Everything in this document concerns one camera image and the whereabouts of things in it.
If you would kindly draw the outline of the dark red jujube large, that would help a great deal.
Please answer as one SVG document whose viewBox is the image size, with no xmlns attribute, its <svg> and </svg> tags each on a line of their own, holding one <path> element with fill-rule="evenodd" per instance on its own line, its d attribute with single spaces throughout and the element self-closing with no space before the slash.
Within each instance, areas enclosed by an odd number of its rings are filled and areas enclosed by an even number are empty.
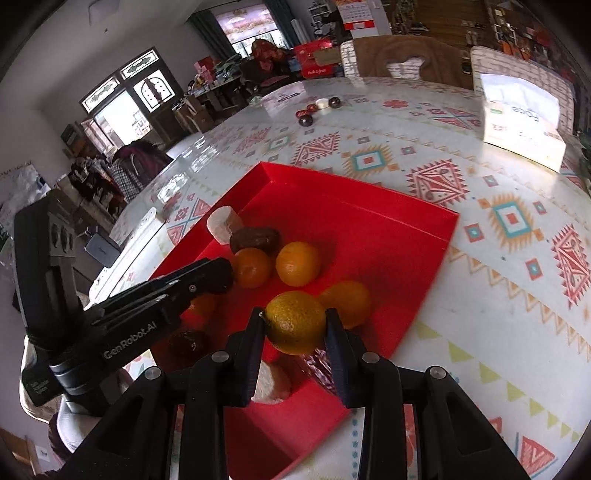
<svg viewBox="0 0 591 480">
<path fill-rule="evenodd" d="M 168 354 L 173 371 L 192 367 L 208 351 L 209 342 L 204 331 L 179 331 L 169 339 Z"/>
</svg>

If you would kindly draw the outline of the small candies on table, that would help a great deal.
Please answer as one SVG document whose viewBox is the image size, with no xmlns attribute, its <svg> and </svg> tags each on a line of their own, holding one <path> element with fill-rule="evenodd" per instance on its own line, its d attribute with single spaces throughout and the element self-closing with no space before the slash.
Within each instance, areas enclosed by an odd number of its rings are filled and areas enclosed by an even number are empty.
<svg viewBox="0 0 591 480">
<path fill-rule="evenodd" d="M 329 98 L 318 98 L 314 103 L 308 104 L 304 109 L 298 110 L 295 113 L 297 123 L 303 127 L 308 127 L 314 124 L 315 114 L 329 109 L 339 109 L 342 106 L 341 98 L 334 96 Z"/>
</svg>

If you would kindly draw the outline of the white tissue box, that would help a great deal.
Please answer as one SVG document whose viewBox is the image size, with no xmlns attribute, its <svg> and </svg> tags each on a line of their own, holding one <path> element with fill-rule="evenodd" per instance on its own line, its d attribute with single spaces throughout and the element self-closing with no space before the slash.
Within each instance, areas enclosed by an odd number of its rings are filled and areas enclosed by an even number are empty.
<svg viewBox="0 0 591 480">
<path fill-rule="evenodd" d="M 513 76 L 483 74 L 481 83 L 483 141 L 558 172 L 566 151 L 558 133 L 559 100 Z"/>
</svg>

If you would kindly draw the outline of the brown wooden chair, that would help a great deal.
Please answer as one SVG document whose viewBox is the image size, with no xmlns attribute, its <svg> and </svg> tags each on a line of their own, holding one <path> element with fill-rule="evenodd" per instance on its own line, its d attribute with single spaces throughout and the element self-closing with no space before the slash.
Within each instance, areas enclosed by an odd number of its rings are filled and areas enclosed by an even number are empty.
<svg viewBox="0 0 591 480">
<path fill-rule="evenodd" d="M 383 35 L 343 42 L 339 47 L 346 77 L 423 80 L 473 89 L 467 51 L 428 36 Z"/>
</svg>

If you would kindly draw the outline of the white patterned chair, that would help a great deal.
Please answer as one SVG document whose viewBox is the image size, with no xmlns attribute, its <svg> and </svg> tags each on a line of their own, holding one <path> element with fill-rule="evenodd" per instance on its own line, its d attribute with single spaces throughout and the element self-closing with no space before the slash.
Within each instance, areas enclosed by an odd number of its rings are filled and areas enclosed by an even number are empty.
<svg viewBox="0 0 591 480">
<path fill-rule="evenodd" d="M 558 99 L 560 133 L 571 134 L 574 127 L 574 87 L 571 82 L 535 62 L 517 59 L 483 46 L 470 50 L 474 91 L 483 95 L 483 74 L 499 74 L 526 80 Z"/>
</svg>

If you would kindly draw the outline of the red wall calendar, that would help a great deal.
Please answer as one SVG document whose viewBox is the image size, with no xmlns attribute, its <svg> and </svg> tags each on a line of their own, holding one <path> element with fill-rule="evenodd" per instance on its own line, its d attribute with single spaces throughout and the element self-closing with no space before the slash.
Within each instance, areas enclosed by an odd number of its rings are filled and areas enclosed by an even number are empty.
<svg viewBox="0 0 591 480">
<path fill-rule="evenodd" d="M 392 34 L 390 21 L 380 0 L 335 0 L 335 6 L 353 39 Z"/>
</svg>

